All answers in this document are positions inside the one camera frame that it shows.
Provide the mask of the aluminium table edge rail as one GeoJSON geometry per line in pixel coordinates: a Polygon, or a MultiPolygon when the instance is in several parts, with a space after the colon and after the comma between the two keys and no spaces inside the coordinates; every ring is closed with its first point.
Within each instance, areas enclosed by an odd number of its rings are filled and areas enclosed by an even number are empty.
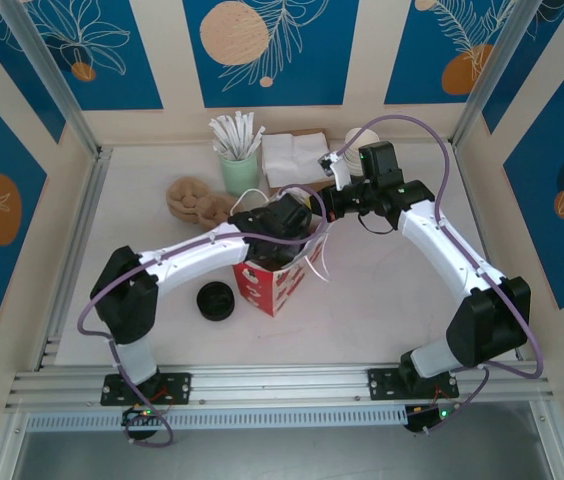
{"type": "Polygon", "coordinates": [[[70,241],[63,260],[59,280],[52,296],[49,313],[46,317],[45,329],[39,341],[39,350],[31,363],[33,371],[37,371],[41,368],[48,341],[57,333],[62,332],[67,319],[81,262],[112,154],[112,147],[102,147],[97,159],[90,168],[71,231],[70,241]]]}
{"type": "Polygon", "coordinates": [[[456,156],[484,255],[512,277],[512,260],[505,250],[511,239],[507,230],[515,221],[517,208],[503,164],[493,155],[482,155],[469,147],[457,149],[456,156]]]}

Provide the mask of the grey metal panel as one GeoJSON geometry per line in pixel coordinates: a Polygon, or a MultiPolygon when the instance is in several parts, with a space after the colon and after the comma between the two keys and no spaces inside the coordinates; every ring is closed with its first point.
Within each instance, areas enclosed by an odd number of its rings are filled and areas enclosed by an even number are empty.
{"type": "Polygon", "coordinates": [[[27,435],[14,480],[553,480],[526,435],[455,447],[391,427],[191,431],[164,449],[118,434],[27,435]]]}

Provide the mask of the paper cup stack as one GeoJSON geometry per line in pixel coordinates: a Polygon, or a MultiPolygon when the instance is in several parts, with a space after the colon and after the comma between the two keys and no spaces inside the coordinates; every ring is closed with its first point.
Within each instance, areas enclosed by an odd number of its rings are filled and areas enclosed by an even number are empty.
{"type": "Polygon", "coordinates": [[[344,160],[352,176],[359,177],[363,175],[359,148],[378,141],[379,136],[373,130],[367,129],[346,149],[344,160]]]}

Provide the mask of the aluminium frame post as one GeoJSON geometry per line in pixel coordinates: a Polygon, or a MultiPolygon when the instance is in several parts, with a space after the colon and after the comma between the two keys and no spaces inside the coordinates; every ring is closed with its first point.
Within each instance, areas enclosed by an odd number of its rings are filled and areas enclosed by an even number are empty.
{"type": "Polygon", "coordinates": [[[509,64],[541,2],[542,0],[516,1],[511,16],[504,25],[452,132],[450,142],[454,151],[458,150],[468,138],[473,124],[479,119],[483,107],[509,64]]]}
{"type": "Polygon", "coordinates": [[[24,6],[19,0],[0,0],[0,13],[78,142],[97,160],[101,146],[24,6]]]}

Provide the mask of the black round lid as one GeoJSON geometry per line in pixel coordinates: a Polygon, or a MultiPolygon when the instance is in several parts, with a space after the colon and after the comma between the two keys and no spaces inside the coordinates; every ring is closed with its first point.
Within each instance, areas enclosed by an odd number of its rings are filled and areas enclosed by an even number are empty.
{"type": "Polygon", "coordinates": [[[228,319],[235,309],[235,297],[231,287],[220,281],[203,285],[197,293],[196,304],[201,315],[209,321],[228,319]]]}

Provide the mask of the brown pulp cup carrier stack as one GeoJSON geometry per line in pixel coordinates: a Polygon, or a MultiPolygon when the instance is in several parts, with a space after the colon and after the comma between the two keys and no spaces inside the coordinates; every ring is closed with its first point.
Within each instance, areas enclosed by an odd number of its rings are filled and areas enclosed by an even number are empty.
{"type": "Polygon", "coordinates": [[[236,201],[226,193],[212,191],[195,177],[181,177],[166,191],[166,204],[171,215],[205,231],[226,222],[236,201]]]}

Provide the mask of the red and white paper bag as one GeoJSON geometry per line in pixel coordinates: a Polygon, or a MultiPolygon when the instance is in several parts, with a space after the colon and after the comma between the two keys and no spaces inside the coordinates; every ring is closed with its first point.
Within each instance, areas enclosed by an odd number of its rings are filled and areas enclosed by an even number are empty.
{"type": "MultiPolygon", "coordinates": [[[[310,209],[306,204],[306,193],[297,189],[286,191],[263,206],[280,199],[284,194],[291,194],[310,209]]],[[[233,267],[239,292],[251,305],[270,316],[275,316],[281,310],[323,253],[327,232],[318,233],[319,225],[311,220],[310,235],[302,240],[293,240],[294,244],[304,242],[305,245],[291,263],[252,263],[245,259],[233,267]]]]}

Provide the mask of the wide aluminium base rail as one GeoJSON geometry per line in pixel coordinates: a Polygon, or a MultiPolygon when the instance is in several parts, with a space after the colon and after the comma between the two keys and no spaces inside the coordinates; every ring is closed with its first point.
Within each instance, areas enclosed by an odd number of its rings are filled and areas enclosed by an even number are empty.
{"type": "MultiPolygon", "coordinates": [[[[190,408],[322,407],[371,402],[367,371],[373,365],[164,366],[189,373],[190,408]]],[[[7,396],[8,412],[88,411],[100,407],[110,367],[49,366],[18,372],[7,396]]]]}

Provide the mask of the black controller board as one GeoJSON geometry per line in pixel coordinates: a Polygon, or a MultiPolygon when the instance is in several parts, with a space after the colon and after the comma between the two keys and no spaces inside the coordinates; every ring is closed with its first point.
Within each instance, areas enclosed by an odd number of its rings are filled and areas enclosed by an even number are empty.
{"type": "Polygon", "coordinates": [[[161,427],[164,421],[160,419],[162,411],[148,406],[132,406],[122,412],[121,425],[123,427],[161,427]]]}
{"type": "Polygon", "coordinates": [[[435,430],[451,414],[451,410],[439,406],[407,406],[405,428],[416,434],[426,433],[435,430]]]}

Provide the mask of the mint green straw holder cup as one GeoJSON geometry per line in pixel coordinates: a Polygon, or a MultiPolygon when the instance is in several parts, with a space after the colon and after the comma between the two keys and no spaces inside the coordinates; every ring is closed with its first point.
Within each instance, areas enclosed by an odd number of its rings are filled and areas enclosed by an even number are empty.
{"type": "Polygon", "coordinates": [[[239,197],[246,190],[260,184],[260,169],[257,154],[252,153],[241,160],[219,157],[225,190],[229,195],[239,197]]]}

